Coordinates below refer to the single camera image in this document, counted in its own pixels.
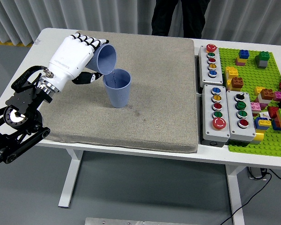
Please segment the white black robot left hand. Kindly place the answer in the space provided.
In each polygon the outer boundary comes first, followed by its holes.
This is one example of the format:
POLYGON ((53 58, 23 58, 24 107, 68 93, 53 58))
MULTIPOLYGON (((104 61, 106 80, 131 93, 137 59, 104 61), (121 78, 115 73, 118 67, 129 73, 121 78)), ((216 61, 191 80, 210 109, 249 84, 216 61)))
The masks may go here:
POLYGON ((99 57, 103 49, 108 47, 111 45, 106 39, 96 39, 80 33, 66 37, 49 61, 48 69, 52 77, 48 82, 57 91, 62 91, 65 84, 77 78, 85 67, 107 74, 108 71, 99 66, 99 57))

